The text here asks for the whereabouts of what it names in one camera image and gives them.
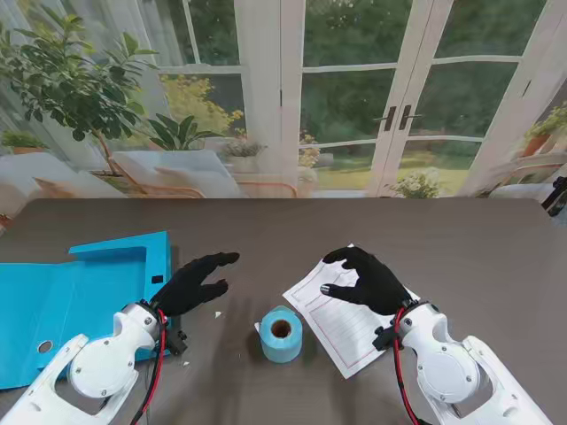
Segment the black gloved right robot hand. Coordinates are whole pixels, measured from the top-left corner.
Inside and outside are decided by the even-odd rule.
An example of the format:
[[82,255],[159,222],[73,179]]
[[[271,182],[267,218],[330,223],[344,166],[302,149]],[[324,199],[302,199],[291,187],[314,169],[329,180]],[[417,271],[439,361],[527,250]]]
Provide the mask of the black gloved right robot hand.
[[328,253],[325,264],[342,261],[345,270],[355,270],[358,279],[353,287],[326,283],[321,286],[323,295],[355,305],[365,305],[372,312],[388,316],[397,313],[411,300],[409,292],[388,266],[363,249],[343,247]]

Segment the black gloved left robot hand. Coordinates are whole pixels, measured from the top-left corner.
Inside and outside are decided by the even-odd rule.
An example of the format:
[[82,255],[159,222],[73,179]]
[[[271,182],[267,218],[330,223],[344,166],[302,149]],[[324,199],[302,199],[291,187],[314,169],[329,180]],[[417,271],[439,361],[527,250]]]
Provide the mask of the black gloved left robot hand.
[[239,257],[237,252],[219,252],[192,260],[152,297],[150,307],[175,317],[224,295],[229,289],[225,279],[208,284],[204,281],[216,268],[234,264]]

